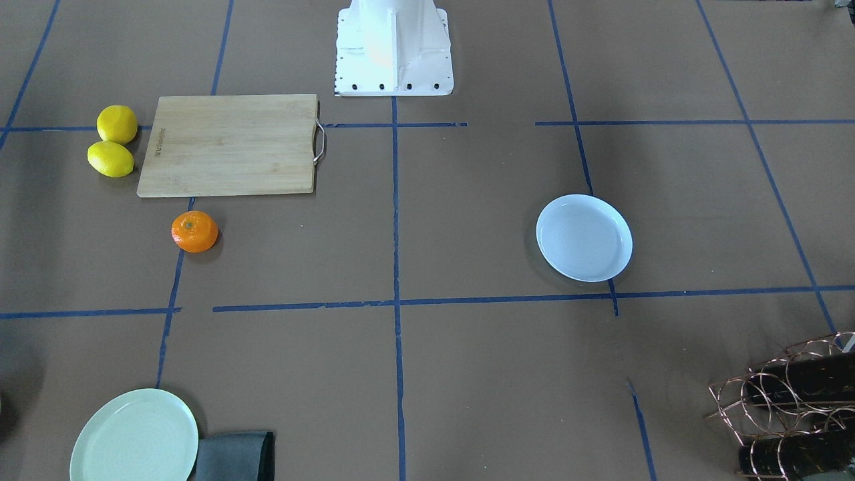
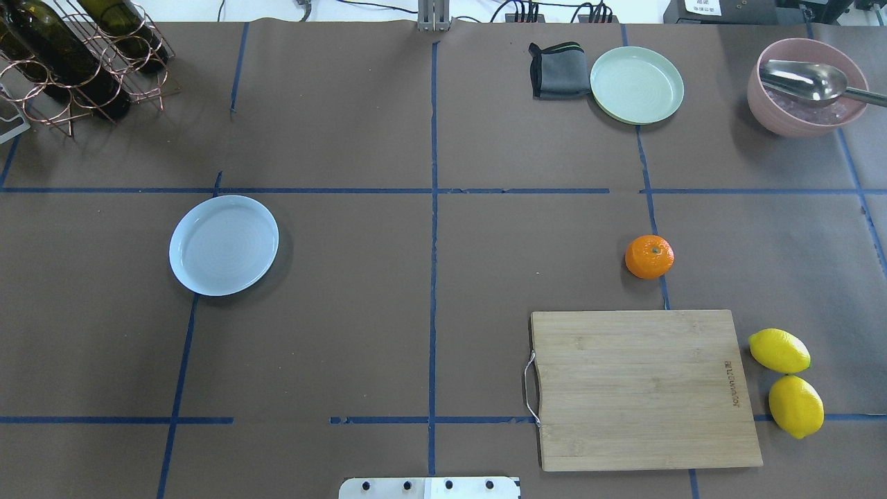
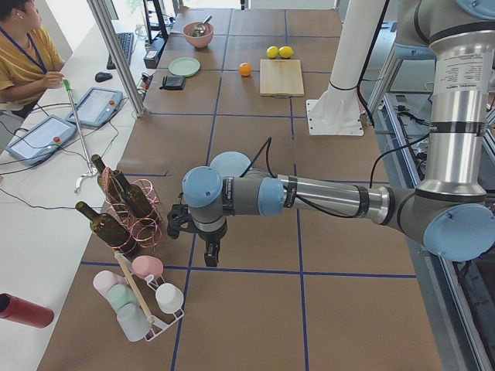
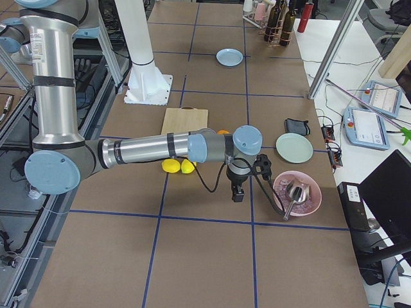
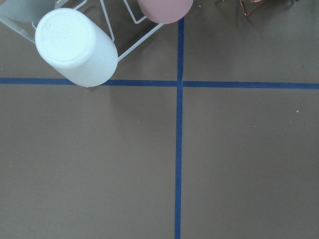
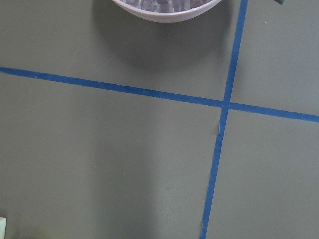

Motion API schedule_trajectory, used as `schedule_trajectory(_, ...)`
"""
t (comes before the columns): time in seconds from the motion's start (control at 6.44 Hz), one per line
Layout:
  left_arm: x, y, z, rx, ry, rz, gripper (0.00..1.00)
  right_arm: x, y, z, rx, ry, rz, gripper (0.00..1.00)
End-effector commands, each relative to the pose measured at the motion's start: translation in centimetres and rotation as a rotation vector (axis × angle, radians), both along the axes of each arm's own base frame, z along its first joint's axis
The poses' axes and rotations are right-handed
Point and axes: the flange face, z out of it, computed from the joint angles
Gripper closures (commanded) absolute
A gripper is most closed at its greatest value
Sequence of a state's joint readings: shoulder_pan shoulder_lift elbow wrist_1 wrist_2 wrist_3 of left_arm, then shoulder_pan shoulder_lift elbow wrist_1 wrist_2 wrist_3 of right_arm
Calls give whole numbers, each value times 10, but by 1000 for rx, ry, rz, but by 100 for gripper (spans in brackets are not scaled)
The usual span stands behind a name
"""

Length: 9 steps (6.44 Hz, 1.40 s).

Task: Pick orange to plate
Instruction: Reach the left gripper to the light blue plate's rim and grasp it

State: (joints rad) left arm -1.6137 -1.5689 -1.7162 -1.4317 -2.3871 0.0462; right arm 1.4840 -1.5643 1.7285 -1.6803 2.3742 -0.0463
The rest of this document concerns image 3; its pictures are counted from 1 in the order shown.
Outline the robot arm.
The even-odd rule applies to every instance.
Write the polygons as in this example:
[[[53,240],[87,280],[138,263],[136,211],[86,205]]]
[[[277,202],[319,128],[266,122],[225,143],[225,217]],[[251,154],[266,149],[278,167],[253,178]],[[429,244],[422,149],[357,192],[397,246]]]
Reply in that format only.
[[[424,179],[414,189],[364,188],[269,175],[241,153],[220,154],[183,179],[189,225],[206,243],[207,266],[218,264],[229,216],[275,216],[293,206],[343,219],[367,218],[451,261],[475,259],[492,247],[494,216],[485,206],[478,169],[494,53],[494,3],[402,1],[397,41],[427,47],[436,57]]]

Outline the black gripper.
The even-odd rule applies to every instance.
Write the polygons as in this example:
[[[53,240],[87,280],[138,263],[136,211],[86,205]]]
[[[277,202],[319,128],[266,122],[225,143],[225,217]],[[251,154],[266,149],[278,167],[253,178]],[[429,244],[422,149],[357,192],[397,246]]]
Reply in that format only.
[[[212,223],[193,221],[197,234],[206,241],[204,261],[207,267],[217,267],[219,264],[220,241],[227,233],[227,221],[216,220]]]

